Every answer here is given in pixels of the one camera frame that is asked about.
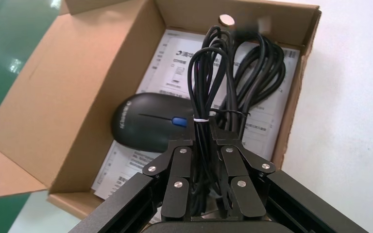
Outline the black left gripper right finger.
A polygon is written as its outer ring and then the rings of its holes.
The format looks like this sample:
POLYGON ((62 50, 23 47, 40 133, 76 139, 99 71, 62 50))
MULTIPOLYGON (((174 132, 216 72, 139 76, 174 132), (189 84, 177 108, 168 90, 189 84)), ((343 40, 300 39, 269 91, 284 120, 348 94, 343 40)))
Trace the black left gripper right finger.
POLYGON ((245 149, 236 133, 209 123, 231 222, 242 233, 362 233, 364 229, 275 164, 245 149))

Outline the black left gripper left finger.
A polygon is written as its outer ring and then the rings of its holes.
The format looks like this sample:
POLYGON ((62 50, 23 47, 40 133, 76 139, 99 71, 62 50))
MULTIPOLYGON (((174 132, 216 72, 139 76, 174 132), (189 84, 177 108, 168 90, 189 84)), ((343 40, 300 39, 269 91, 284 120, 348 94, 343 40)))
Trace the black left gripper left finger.
POLYGON ((163 222, 189 221, 192 155, 191 143, 171 142, 71 232, 140 233, 158 208, 163 222))

